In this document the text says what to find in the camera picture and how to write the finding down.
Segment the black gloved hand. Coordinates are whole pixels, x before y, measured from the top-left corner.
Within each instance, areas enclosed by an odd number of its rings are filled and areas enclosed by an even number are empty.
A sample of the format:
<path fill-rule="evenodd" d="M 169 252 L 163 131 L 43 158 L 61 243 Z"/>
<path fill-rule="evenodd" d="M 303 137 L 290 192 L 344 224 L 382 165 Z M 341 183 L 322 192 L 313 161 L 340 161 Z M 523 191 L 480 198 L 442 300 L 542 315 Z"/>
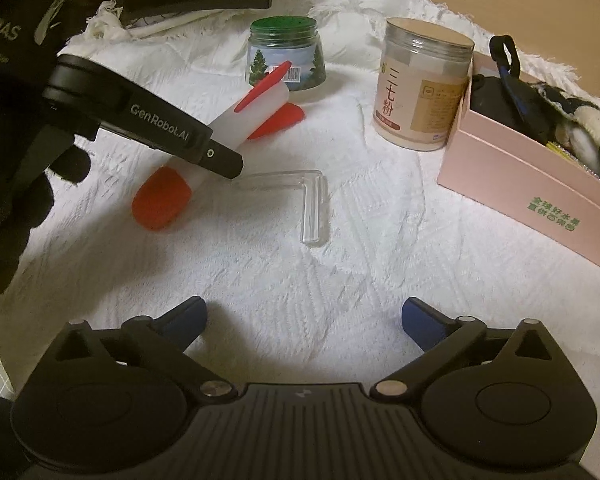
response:
<path fill-rule="evenodd" d="M 15 189 L 15 176 L 34 136 L 32 129 L 0 118 L 0 294 L 18 270 L 31 231 L 47 218 L 55 203 L 44 170 L 25 188 Z"/>

